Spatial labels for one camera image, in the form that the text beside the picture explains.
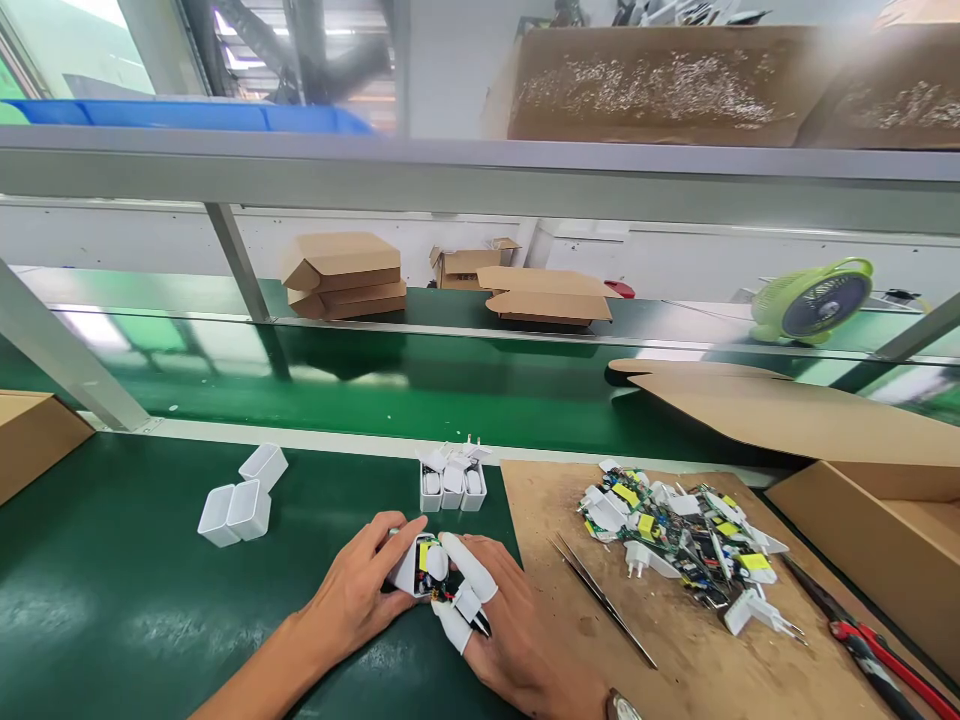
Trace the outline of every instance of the red object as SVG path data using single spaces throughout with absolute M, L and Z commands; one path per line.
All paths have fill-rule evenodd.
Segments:
M 636 293 L 633 292 L 633 288 L 626 283 L 622 283 L 617 280 L 604 280 L 603 284 L 614 292 L 620 293 L 622 297 L 625 297 L 628 300 L 633 300 L 633 298 L 637 296 Z
M 877 659 L 893 670 L 897 677 L 909 685 L 917 695 L 923 698 L 934 712 L 944 720 L 960 720 L 960 715 L 954 710 L 943 697 L 937 693 L 923 678 L 915 675 L 909 665 L 903 662 L 897 655 L 889 650 L 882 636 L 877 635 L 870 627 L 858 622 L 852 626 L 845 622 L 835 622 L 830 624 L 830 632 L 833 636 L 843 642 L 850 635 L 857 635 L 863 639 Z

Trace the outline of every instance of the wire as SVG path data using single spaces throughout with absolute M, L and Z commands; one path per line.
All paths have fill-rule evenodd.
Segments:
M 678 303 L 676 300 L 661 300 L 660 302 L 669 303 L 670 305 L 676 305 L 677 307 L 686 308 L 687 310 L 702 312 L 704 315 L 713 315 L 715 317 L 729 318 L 730 320 L 742 320 L 743 322 L 748 322 L 748 323 L 753 322 L 753 320 L 750 318 L 737 317 L 736 315 L 724 315 L 723 313 L 713 312 L 713 310 L 704 310 L 703 308 L 695 308 L 692 305 L 684 305 L 683 303 Z

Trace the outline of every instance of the watch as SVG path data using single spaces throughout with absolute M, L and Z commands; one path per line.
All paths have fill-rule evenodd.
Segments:
M 637 709 L 630 704 L 620 691 L 610 688 L 607 695 L 607 720 L 643 720 Z

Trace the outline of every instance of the white wall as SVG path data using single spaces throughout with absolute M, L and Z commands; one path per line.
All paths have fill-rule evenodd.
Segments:
M 743 0 L 741 10 L 772 10 L 764 25 L 872 23 L 889 0 Z
M 434 244 L 480 248 L 488 239 L 524 237 L 521 219 L 509 217 L 236 212 L 260 277 L 277 276 L 284 246 L 304 232 L 377 233 L 400 249 L 403 276 L 412 287 L 425 287 L 433 278 L 427 255 Z M 585 239 L 598 233 L 583 231 L 577 221 L 542 225 L 560 235 L 563 227 L 573 226 L 579 231 L 567 234 L 578 237 L 554 239 L 550 232 L 538 230 L 535 246 L 529 248 L 531 264 L 623 280 L 638 297 L 726 302 L 738 288 L 759 287 L 758 276 L 821 266 L 851 255 L 874 262 L 878 289 L 922 292 L 934 304 L 957 291 L 960 238 L 635 223 L 634 230 L 621 233 L 623 241 L 614 242 Z M 229 274 L 209 220 L 197 205 L 3 198 L 0 228 L 0 258 L 14 265 Z
M 410 0 L 411 137 L 480 137 L 521 16 L 553 14 L 553 0 Z

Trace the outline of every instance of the metal shelf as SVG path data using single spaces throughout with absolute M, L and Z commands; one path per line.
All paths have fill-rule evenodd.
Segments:
M 960 234 L 947 153 L 0 128 L 0 192 Z

